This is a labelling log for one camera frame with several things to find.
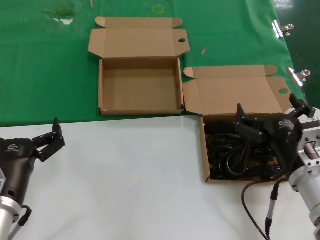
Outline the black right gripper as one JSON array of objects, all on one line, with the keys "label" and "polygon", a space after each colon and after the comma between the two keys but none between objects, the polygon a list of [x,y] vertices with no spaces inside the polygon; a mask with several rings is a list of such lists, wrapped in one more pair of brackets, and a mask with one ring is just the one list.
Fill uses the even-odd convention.
[{"label": "black right gripper", "polygon": [[293,111],[285,117],[267,119],[263,116],[246,115],[240,103],[237,104],[235,130],[241,136],[260,143],[269,140],[270,148],[285,173],[293,173],[303,164],[298,157],[299,118],[312,119],[316,110],[293,93],[289,97]]}]

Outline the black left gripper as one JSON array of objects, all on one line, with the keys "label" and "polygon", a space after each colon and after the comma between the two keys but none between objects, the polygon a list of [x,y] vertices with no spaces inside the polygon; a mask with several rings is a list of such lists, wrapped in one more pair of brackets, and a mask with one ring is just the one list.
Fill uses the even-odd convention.
[{"label": "black left gripper", "polygon": [[0,168],[5,176],[0,195],[15,202],[26,197],[36,158],[45,162],[66,145],[58,118],[52,131],[31,139],[14,138],[0,140]]}]

